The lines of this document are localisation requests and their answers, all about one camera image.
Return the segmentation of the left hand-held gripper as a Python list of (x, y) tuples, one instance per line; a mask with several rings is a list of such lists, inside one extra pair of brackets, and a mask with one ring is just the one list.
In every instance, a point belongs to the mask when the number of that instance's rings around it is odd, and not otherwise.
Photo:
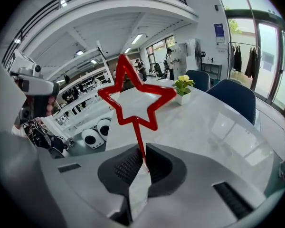
[(26, 96), (15, 124), (22, 125), (35, 118), (49, 116), (48, 106), (53, 104), (50, 99), (56, 99), (59, 84), (45, 80), (41, 74), (41, 66), (18, 49), (14, 50), (6, 71)]

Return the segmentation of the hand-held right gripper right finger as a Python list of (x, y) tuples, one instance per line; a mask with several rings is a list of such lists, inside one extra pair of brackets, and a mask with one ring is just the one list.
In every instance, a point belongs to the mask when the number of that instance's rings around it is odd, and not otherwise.
[(147, 160), (161, 178), (133, 228), (255, 228), (276, 203), (276, 168), (259, 190), (203, 155), (148, 143)]

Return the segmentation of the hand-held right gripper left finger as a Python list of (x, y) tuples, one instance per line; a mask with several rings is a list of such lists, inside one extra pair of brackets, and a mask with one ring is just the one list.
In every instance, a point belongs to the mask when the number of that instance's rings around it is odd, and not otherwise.
[(54, 228), (134, 228), (116, 221), (128, 214), (124, 196), (110, 193), (98, 178), (98, 168), (134, 145), (89, 155), (53, 159), (43, 148), (37, 150), (49, 191), (61, 211), (64, 224)]

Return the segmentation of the red star wand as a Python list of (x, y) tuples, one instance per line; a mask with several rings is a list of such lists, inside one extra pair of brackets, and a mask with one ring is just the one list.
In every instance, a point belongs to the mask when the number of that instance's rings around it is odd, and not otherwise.
[[(146, 111), (149, 118), (148, 121), (136, 115), (124, 118), (121, 105), (111, 97), (111, 94), (120, 92), (122, 90), (125, 74), (128, 75), (129, 79), (131, 80), (131, 82), (138, 91), (142, 93), (150, 93), (159, 96), (159, 98), (154, 103), (152, 103), (147, 107)], [(158, 130), (155, 111), (158, 110), (163, 105), (165, 105), (166, 103), (168, 103), (170, 100), (172, 100), (176, 96), (176, 94), (177, 94), (176, 90), (174, 90), (171, 87), (150, 85), (143, 83), (142, 80), (138, 77), (137, 73), (135, 72), (133, 66), (130, 64), (125, 54), (121, 54), (118, 58), (114, 85), (104, 87), (98, 90), (98, 95), (103, 100), (105, 100), (111, 107), (115, 109), (118, 123), (120, 125), (126, 125), (126, 124), (133, 125), (133, 129), (136, 135), (140, 152), (142, 154), (144, 165), (147, 165), (147, 163), (146, 163), (146, 154), (141, 135), (140, 125), (153, 131)]]

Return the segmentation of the person's left hand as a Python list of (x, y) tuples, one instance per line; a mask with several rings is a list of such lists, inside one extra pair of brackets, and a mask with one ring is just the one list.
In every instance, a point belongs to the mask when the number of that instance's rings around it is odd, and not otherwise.
[(55, 101), (55, 97), (54, 96), (50, 96), (49, 99), (48, 99), (46, 116), (50, 116), (52, 114), (54, 101)]

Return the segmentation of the white round-window backpack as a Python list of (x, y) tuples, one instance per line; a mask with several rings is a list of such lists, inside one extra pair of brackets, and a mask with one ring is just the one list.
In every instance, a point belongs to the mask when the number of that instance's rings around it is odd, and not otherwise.
[(107, 141), (110, 122), (111, 120), (109, 118), (103, 118), (98, 121), (96, 126), (98, 133), (104, 139), (104, 141)]
[(92, 149), (97, 149), (105, 143), (104, 139), (95, 129), (83, 130), (81, 137), (84, 140), (85, 144)]

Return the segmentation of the white shelving rack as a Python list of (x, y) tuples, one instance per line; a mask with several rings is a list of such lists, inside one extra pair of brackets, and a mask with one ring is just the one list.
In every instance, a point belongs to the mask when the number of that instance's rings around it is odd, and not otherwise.
[(107, 61), (108, 52), (100, 41), (96, 46), (65, 63), (49, 79), (62, 83), (51, 116), (42, 118), (43, 127), (52, 135), (71, 139), (109, 116), (110, 106), (98, 91), (114, 83)]

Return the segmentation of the grey marble table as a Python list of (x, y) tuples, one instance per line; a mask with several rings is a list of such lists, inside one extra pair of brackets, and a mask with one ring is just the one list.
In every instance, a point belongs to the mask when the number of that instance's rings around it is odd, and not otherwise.
[(158, 129), (140, 127), (144, 143), (209, 157), (265, 194), (279, 183), (279, 157), (260, 131), (232, 107), (192, 89), (190, 100), (171, 100), (156, 113)]

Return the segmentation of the dark blue chair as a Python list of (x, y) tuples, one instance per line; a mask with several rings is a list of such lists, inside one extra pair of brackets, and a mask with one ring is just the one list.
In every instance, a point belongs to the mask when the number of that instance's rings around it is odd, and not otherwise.
[(251, 89), (225, 79), (214, 85), (206, 93), (235, 109), (252, 125), (255, 124), (256, 96)]
[(185, 75), (187, 75), (190, 80), (193, 80), (195, 88), (203, 92), (210, 89), (210, 77), (208, 73), (197, 70), (188, 70)]

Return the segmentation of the yellow flower potted plant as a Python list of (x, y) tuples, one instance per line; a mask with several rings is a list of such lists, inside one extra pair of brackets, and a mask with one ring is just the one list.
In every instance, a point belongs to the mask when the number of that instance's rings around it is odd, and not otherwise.
[(189, 102), (191, 88), (194, 87), (194, 84), (194, 81), (188, 75), (178, 76), (178, 79), (174, 81), (173, 87), (177, 93), (175, 99), (179, 105)]

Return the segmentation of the black office chair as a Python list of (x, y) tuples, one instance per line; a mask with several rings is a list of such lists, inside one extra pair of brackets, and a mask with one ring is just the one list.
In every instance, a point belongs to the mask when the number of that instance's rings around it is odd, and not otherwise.
[(159, 80), (167, 78), (166, 70), (164, 70), (164, 72), (162, 72), (161, 67), (160, 67), (160, 65), (158, 63), (156, 63), (154, 65), (154, 69), (155, 69), (156, 76), (159, 78)]

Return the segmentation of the black side table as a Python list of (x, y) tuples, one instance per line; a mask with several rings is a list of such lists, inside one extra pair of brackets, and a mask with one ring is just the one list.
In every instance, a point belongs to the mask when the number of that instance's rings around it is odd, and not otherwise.
[(222, 65), (202, 63), (201, 71), (208, 73), (211, 80), (220, 80)]

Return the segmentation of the black standing fan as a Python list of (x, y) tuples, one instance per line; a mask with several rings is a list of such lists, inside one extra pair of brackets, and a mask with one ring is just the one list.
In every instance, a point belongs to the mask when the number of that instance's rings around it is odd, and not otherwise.
[(203, 58), (206, 56), (206, 53), (201, 50), (201, 44), (199, 39), (195, 39), (194, 44), (195, 49), (195, 62), (198, 69), (201, 69)]

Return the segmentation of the dark hanging coat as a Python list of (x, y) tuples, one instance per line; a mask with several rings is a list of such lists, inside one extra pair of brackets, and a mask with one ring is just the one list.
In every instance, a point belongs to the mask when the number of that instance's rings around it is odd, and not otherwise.
[(249, 59), (247, 63), (247, 67), (245, 70), (245, 75), (248, 78), (255, 78), (256, 70), (257, 70), (257, 51), (255, 48), (251, 48), (249, 52)]
[(241, 72), (241, 69), (242, 69), (242, 55), (241, 55), (241, 48), (240, 48), (240, 46), (236, 46), (235, 47), (233, 68), (236, 71)]

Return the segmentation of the black clothes rack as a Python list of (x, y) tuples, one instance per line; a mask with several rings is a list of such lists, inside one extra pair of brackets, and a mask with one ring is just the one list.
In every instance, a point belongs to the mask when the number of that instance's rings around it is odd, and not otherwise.
[[(234, 65), (234, 52), (235, 47), (240, 46), (241, 55), (242, 55), (242, 69), (241, 72), (236, 71), (233, 68)], [(256, 76), (255, 78), (248, 78), (245, 75), (245, 70), (247, 67), (249, 52), (251, 48), (255, 48), (257, 52), (257, 68), (256, 68)], [(251, 43), (242, 43), (242, 42), (229, 42), (228, 43), (228, 79), (233, 80), (242, 84), (243, 86), (251, 89), (252, 91), (256, 90), (257, 79), (260, 69), (260, 61), (261, 61), (261, 47), (258, 45), (254, 45)]]

